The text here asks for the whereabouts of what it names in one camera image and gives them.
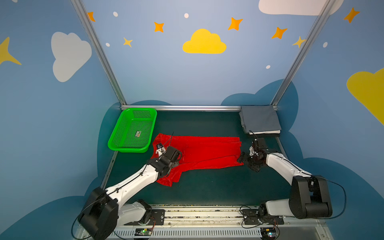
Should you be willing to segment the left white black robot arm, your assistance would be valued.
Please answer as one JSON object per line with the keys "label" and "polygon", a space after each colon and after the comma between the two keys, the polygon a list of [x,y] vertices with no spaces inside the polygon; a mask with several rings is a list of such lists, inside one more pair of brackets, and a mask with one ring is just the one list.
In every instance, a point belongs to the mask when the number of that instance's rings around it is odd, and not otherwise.
{"label": "left white black robot arm", "polygon": [[174,147],[159,150],[158,157],[148,162],[122,182],[102,189],[95,188],[76,218],[94,240],[105,240],[115,228],[125,224],[150,222],[152,207],[143,200],[126,204],[146,186],[166,177],[179,165],[182,153]]}

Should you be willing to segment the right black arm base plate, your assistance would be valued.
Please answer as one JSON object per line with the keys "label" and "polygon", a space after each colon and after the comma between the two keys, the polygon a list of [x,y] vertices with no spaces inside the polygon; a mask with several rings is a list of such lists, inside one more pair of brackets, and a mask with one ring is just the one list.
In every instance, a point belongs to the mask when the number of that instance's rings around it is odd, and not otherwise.
{"label": "right black arm base plate", "polygon": [[259,214],[257,209],[241,209],[240,213],[244,217],[243,225],[283,225],[284,219],[279,216],[269,216],[264,215],[264,213]]}

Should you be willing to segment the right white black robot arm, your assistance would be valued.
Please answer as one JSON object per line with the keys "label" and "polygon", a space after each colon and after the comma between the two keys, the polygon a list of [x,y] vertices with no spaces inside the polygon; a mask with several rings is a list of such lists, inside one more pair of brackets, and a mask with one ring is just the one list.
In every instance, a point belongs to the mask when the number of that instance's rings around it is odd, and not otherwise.
{"label": "right white black robot arm", "polygon": [[256,151],[251,147],[250,154],[241,153],[238,163],[245,164],[256,172],[264,166],[270,167],[291,186],[288,199],[266,201],[258,207],[260,221],[271,221],[277,217],[324,219],[332,216],[327,180],[304,171],[283,154],[270,153],[265,149]]}

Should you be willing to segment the red t shirt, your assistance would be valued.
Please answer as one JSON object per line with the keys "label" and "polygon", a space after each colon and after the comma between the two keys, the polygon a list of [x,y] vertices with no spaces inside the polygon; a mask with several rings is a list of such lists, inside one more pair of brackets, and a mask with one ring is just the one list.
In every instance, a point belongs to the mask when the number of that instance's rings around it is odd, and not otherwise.
{"label": "red t shirt", "polygon": [[242,142],[238,137],[192,137],[158,134],[153,142],[153,157],[157,157],[157,145],[174,147],[182,153],[179,165],[157,182],[171,187],[179,182],[182,173],[192,170],[223,169],[242,166],[238,159],[242,154]]}

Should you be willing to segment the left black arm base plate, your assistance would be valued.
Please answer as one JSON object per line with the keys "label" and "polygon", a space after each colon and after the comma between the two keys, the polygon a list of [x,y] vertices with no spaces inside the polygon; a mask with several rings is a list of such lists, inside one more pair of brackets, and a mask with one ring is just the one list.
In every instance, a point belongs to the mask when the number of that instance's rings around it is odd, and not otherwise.
{"label": "left black arm base plate", "polygon": [[130,223],[130,225],[138,226],[162,226],[165,221],[165,210],[148,210],[145,212],[142,219],[140,219],[138,222]]}

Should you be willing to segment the green plastic mesh basket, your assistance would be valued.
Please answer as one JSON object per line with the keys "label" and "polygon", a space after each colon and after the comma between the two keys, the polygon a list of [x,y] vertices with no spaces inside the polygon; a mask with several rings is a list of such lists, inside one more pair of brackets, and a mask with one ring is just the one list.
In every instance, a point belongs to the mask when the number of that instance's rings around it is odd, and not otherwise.
{"label": "green plastic mesh basket", "polygon": [[122,111],[108,141],[112,151],[145,153],[151,143],[157,111],[151,108],[133,108]]}

